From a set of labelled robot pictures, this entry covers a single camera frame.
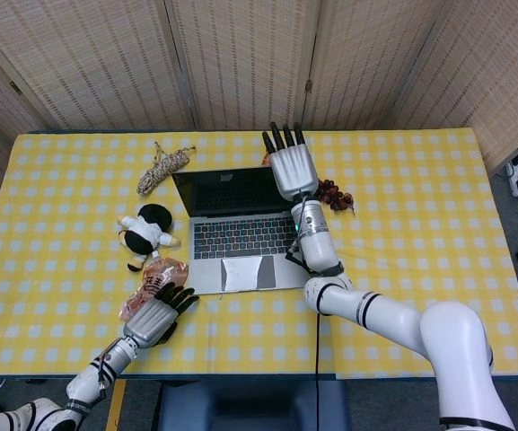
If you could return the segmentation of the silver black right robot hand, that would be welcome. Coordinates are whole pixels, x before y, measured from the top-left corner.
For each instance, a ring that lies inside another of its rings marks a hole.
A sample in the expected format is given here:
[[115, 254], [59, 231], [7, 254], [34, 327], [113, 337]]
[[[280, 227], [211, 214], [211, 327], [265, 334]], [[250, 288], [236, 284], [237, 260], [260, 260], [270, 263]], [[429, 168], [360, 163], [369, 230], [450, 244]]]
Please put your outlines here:
[[261, 135], [281, 197], [294, 202], [313, 196], [319, 179], [300, 125], [295, 123], [293, 130], [283, 125], [280, 133], [276, 122], [271, 122], [270, 131]]

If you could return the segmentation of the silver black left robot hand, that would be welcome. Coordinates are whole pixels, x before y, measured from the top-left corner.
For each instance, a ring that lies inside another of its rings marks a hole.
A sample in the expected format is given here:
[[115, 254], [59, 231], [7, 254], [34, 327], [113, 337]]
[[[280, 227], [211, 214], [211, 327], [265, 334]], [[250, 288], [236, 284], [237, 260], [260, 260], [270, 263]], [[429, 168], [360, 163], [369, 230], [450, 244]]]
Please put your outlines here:
[[179, 317], [198, 299], [194, 288], [170, 282], [140, 306], [125, 324], [123, 334], [140, 349], [164, 344], [177, 329]]

